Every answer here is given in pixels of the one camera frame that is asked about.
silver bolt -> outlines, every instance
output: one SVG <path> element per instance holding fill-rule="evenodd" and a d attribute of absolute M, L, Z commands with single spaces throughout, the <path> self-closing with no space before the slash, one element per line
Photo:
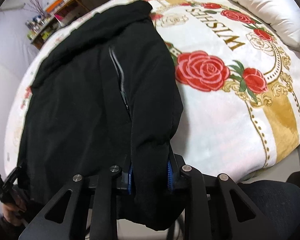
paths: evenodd
<path fill-rule="evenodd" d="M 227 174 L 220 174 L 219 178 L 223 181 L 227 181 L 229 179 Z"/>
<path fill-rule="evenodd" d="M 75 182 L 80 181 L 80 180 L 82 180 L 82 175 L 80 175 L 80 174 L 74 175 L 72 179 Z"/>
<path fill-rule="evenodd" d="M 183 169 L 184 171 L 191 171 L 191 170 L 192 170 L 192 168 L 191 168 L 190 165 L 183 165 L 183 166 L 182 166 L 182 169 Z"/>
<path fill-rule="evenodd" d="M 117 172 L 119 169 L 120 169 L 120 167 L 118 165 L 113 165 L 110 167 L 111 172 Z"/>

dark jeans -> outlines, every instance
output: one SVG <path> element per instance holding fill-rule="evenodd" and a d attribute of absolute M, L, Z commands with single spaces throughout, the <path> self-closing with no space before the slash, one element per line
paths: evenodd
<path fill-rule="evenodd" d="M 300 223 L 300 188 L 271 180 L 238 185 L 273 223 L 280 237 L 288 239 Z"/>

zipper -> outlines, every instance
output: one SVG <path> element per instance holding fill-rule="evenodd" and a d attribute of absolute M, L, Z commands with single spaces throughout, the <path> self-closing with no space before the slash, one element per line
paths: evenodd
<path fill-rule="evenodd" d="M 111 58 L 111 61 L 115 67 L 115 70 L 117 72 L 117 75 L 118 75 L 118 82 L 119 82 L 119 88 L 120 88 L 120 94 L 121 94 L 121 97 L 122 97 L 122 100 L 126 106 L 126 109 L 128 111 L 128 115 L 130 116 L 130 110 L 129 110 L 129 106 L 128 106 L 128 103 L 127 103 L 127 97 L 126 97 L 126 93 L 124 91 L 124 72 L 122 70 L 122 67 L 118 61 L 118 58 L 117 56 L 115 55 L 114 53 L 114 50 L 112 47 L 109 47 L 109 55 L 110 55 L 110 58 Z"/>

bed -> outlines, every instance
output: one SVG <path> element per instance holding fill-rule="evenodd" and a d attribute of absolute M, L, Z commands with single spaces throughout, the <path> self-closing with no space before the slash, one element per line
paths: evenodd
<path fill-rule="evenodd" d="M 16 165 L 31 84 L 40 63 L 111 0 L 55 33 L 18 88 L 6 129 L 5 171 Z M 239 181 L 300 144 L 300 52 L 232 0 L 145 0 L 176 66 L 184 111 L 173 151 L 204 174 Z"/>

triangular cutout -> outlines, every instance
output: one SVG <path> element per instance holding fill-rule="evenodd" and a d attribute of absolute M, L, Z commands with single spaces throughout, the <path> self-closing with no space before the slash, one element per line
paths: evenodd
<path fill-rule="evenodd" d="M 233 189 L 230 190 L 230 196 L 238 222 L 245 222 L 256 217 L 250 207 L 240 198 L 236 191 Z"/>
<path fill-rule="evenodd" d="M 71 197 L 71 190 L 67 192 L 58 200 L 57 203 L 44 216 L 45 219 L 61 224 L 66 215 L 67 206 Z"/>

